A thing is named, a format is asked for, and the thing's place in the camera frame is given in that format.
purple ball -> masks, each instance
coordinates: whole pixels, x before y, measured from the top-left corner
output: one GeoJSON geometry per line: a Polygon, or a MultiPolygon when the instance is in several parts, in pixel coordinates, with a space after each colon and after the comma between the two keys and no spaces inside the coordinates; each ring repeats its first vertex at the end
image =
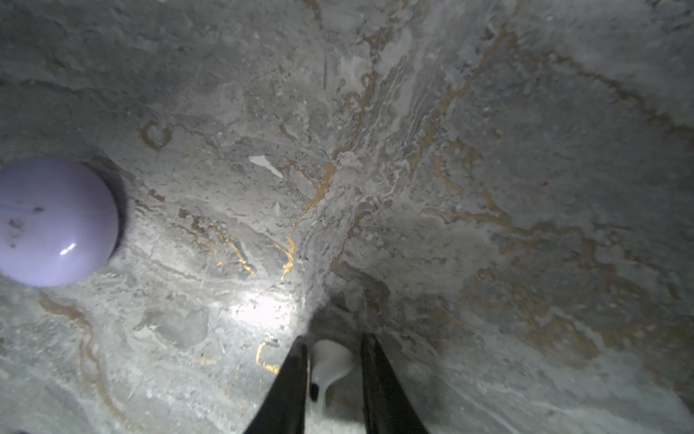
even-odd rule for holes
{"type": "Polygon", "coordinates": [[[49,287],[96,271],[118,237],[118,212],[104,182],[62,158],[14,161],[0,170],[0,272],[49,287]]]}

black hole in utensil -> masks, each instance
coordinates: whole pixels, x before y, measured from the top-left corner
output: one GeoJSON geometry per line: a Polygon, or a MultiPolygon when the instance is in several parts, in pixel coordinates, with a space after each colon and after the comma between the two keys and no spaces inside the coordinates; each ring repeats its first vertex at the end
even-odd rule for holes
{"type": "Polygon", "coordinates": [[[316,383],[311,383],[311,387],[308,389],[308,395],[311,397],[311,401],[318,401],[318,385],[316,383]]]}

white patch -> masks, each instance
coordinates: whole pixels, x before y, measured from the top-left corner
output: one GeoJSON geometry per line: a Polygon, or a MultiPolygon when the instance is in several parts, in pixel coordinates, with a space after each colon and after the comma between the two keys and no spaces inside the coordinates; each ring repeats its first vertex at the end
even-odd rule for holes
{"type": "Polygon", "coordinates": [[[270,164],[270,162],[267,160],[267,158],[265,158],[265,156],[251,156],[248,157],[248,161],[250,161],[254,165],[258,165],[260,167],[268,169],[270,172],[272,172],[273,175],[277,176],[278,178],[285,178],[284,176],[282,176],[279,170],[275,169],[273,165],[270,164]]]}

marble surface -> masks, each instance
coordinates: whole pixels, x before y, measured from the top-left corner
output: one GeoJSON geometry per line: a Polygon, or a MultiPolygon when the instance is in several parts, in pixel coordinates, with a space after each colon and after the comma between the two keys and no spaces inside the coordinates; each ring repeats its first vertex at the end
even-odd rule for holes
{"type": "MultiPolygon", "coordinates": [[[[692,433],[693,8],[3,0],[0,162],[124,233],[0,280],[0,431],[241,433],[296,335],[371,331],[432,433],[692,433]]],[[[358,371],[328,403],[363,432],[358,371]]]]}

purple round object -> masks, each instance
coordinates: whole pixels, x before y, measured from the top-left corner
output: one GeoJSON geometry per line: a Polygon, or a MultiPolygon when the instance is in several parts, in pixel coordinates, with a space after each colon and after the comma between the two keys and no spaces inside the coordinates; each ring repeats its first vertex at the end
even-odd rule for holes
{"type": "Polygon", "coordinates": [[[78,281],[103,265],[118,236],[111,192],[91,170],[31,158],[0,170],[0,272],[27,285],[78,281]]]}

